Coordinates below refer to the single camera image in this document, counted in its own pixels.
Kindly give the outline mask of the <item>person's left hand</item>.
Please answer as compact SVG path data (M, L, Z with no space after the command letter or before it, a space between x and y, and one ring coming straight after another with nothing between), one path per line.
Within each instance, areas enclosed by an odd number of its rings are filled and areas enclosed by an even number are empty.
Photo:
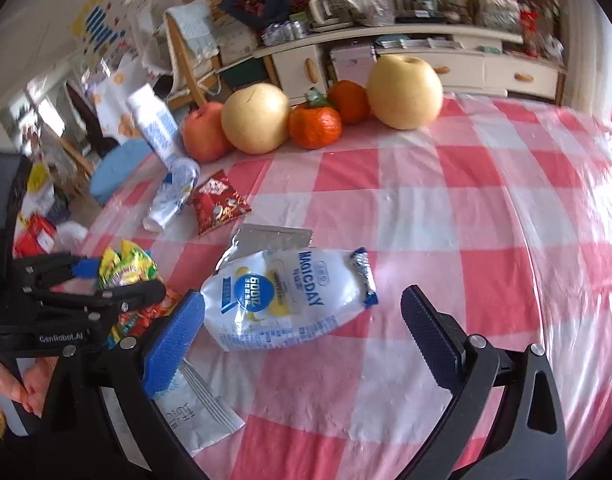
M22 416L14 407L18 404L24 414L41 417L50 380L56 368L56 358L36 358L22 378L16 378L0 362L0 437L10 430L18 437L26 437Z

